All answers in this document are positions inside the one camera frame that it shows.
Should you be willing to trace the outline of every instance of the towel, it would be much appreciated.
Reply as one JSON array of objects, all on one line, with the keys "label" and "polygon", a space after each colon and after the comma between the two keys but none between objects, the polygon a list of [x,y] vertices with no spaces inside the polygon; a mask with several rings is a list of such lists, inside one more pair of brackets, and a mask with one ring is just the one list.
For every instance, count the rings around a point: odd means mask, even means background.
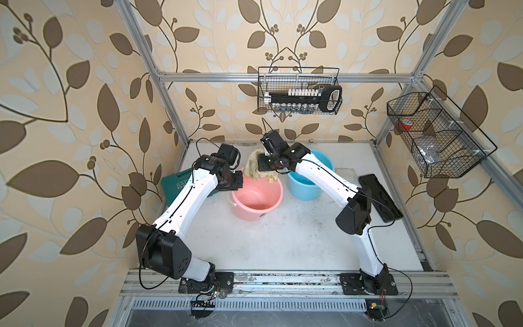
[{"label": "towel", "polygon": [[249,159],[247,159],[247,164],[243,168],[243,173],[255,181],[260,178],[268,177],[269,183],[274,183],[278,180],[278,173],[276,171],[261,172],[258,170],[258,155],[261,153],[265,153],[265,150],[258,149],[251,153]]}]

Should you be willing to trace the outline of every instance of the wall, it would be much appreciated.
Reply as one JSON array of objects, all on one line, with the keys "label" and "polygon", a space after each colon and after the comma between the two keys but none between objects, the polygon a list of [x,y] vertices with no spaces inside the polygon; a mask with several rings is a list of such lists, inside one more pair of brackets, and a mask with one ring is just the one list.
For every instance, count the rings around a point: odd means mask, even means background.
[{"label": "wall", "polygon": [[[155,63],[165,72],[255,73],[259,66],[336,67],[341,73],[410,73],[424,43],[446,10],[443,0],[398,2],[340,0],[272,0],[157,2],[132,0],[134,13],[150,41]],[[371,140],[384,120],[384,103],[399,93],[396,84],[347,83],[337,116],[265,115],[287,139]],[[189,88],[204,110],[190,111]],[[372,104],[368,133],[359,116],[380,88],[384,96]],[[258,140],[261,117],[252,85],[201,83],[174,85],[170,93],[188,135],[226,140]]]},{"label": "wall", "polygon": [[[493,155],[520,181],[522,18],[521,1],[471,1],[425,76],[481,125],[499,146]],[[480,166],[460,179],[426,179],[396,133],[381,150],[429,256],[450,274],[470,320],[523,325],[521,212]]]},{"label": "wall", "polygon": [[0,31],[0,325],[101,326],[181,145],[112,1],[1,0]]}]

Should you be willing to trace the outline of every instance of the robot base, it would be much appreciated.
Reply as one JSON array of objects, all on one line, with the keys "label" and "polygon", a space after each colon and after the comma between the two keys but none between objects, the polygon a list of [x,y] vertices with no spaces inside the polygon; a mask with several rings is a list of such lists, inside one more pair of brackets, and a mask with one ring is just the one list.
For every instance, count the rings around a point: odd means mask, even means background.
[{"label": "robot base", "polygon": [[[214,276],[214,281],[220,283],[220,292],[218,296],[224,299],[227,294],[232,293],[232,288],[234,286],[234,273],[229,272],[217,272]],[[194,281],[192,279],[182,278],[180,281],[180,286],[178,287],[178,293],[180,294],[200,294],[199,289],[195,289],[194,283],[201,283]]]},{"label": "robot base", "polygon": [[382,287],[376,289],[375,292],[365,290],[361,274],[340,274],[339,281],[342,284],[344,295],[368,295],[374,293],[380,295],[385,290],[386,295],[398,295],[394,277],[387,274],[383,279]]}]

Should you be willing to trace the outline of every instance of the wire basket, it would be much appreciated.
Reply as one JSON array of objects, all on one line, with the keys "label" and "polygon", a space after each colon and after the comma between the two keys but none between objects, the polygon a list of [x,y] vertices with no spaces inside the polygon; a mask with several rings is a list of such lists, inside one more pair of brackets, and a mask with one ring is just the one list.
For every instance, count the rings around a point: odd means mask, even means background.
[{"label": "wire basket", "polygon": [[447,97],[491,144],[490,149],[481,147],[463,127],[464,122],[444,109],[438,93],[432,88],[428,93],[412,92],[390,100],[387,115],[425,178],[459,178],[497,150],[497,146]]},{"label": "wire basket", "polygon": [[335,115],[342,105],[338,68],[259,67],[258,108],[275,114]]}]

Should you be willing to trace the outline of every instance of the mounting plate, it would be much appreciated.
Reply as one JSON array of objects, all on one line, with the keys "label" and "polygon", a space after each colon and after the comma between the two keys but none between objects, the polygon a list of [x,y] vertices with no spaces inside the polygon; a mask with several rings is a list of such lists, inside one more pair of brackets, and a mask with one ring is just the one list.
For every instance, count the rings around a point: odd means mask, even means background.
[{"label": "mounting plate", "polygon": [[[343,294],[345,295],[369,295],[363,289],[363,283],[360,281],[360,274],[340,274],[339,281],[342,284]],[[388,274],[384,282],[386,295],[398,295],[396,282],[391,274]],[[378,290],[376,295],[380,295],[382,289]]]},{"label": "mounting plate", "polygon": [[[227,294],[232,293],[232,287],[234,286],[234,273],[216,272],[214,279],[220,283],[220,292],[218,294],[220,298],[225,298]],[[200,294],[200,291],[193,289],[191,279],[182,278],[180,280],[180,286],[178,287],[178,293]]]}]

